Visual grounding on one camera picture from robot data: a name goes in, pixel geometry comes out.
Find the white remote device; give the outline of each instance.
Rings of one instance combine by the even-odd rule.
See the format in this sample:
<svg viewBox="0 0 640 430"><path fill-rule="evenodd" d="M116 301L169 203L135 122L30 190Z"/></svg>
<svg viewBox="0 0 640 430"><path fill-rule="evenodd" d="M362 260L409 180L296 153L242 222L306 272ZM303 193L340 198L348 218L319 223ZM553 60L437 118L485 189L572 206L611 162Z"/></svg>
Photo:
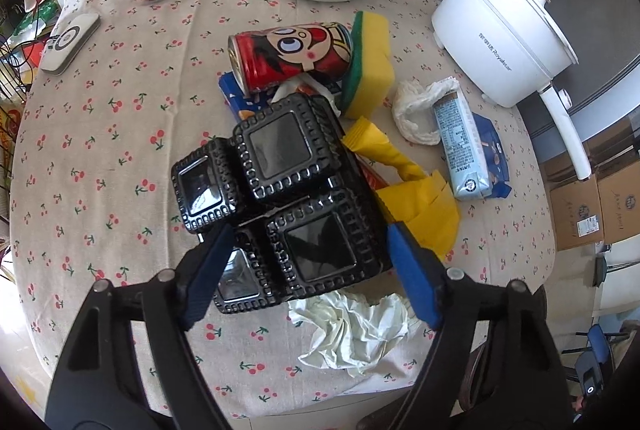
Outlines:
<svg viewBox="0 0 640 430"><path fill-rule="evenodd" d="M55 76L65 72L98 26L100 15L97 13L76 16L62 34L47 41L39 68Z"/></svg>

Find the cherry print tablecloth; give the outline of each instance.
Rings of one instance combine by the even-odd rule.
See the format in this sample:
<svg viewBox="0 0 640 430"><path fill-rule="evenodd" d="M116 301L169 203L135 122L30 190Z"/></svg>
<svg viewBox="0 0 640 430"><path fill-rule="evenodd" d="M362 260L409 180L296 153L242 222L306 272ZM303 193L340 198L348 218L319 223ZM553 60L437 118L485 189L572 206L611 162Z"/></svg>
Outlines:
<svg viewBox="0 0 640 430"><path fill-rule="evenodd" d="M430 15L438 0L165 0L116 7L112 0L68 0L61 28L80 12L99 12L100 29L61 77L40 73L20 125L11 203L18 288L33 343L46 370L92 282L148 280L197 243L180 222L169 181L173 162L234 125L217 86L229 70L226 38L247 29L336 20L356 10L388 17L398 79L455 75L473 111L494 121L506 149L508 199L460 203L462 221L447 265L504 285L522 277L537 289L549 275L554 237L540 172L516 109L487 105L448 54L437 49ZM372 119L425 169L447 174L438 147L410 145L386 99ZM378 171L398 180L384 167ZM393 272L355 288L375 301L400 291ZM476 331L476 344L486 327ZM232 417L265 415L350 392L412 384L433 337L426 325L384 357L373 374L302 366L313 328L294 326L281 305L220 315L210 308L188 337L204 377ZM146 334L134 327L146 391L164 407Z"/></svg>

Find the white electric pot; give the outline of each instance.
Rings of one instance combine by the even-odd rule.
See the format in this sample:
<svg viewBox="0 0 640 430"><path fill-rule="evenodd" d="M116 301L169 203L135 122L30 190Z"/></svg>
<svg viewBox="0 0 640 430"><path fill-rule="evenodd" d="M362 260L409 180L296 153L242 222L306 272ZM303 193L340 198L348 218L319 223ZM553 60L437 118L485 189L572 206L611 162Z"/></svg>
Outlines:
<svg viewBox="0 0 640 430"><path fill-rule="evenodd" d="M551 85L578 58L545 11L548 1L443 0L432 16L434 39L489 100L510 108L540 93L578 178L587 179L591 165L567 114L571 99Z"/></svg>

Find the crumpled yellow paper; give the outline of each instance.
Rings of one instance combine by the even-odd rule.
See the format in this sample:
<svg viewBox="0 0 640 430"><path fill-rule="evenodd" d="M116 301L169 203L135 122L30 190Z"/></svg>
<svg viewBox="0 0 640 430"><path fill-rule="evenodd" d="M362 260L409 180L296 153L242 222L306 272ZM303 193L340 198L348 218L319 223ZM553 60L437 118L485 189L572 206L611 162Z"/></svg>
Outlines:
<svg viewBox="0 0 640 430"><path fill-rule="evenodd" d="M387 222L404 222L421 247L444 260L456 243L460 214L440 172L425 174L365 117L356 121L342 143L358 155L396 168L404 182L376 191Z"/></svg>

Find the sponge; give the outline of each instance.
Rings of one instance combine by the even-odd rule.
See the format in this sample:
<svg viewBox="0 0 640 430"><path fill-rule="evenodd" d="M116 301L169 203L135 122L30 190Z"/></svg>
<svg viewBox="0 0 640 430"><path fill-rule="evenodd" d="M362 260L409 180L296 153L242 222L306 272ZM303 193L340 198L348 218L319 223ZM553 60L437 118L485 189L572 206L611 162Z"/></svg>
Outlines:
<svg viewBox="0 0 640 430"><path fill-rule="evenodd" d="M345 117L369 117L394 82L389 22L379 14L358 11L351 29L351 65L342 78L340 109Z"/></svg>

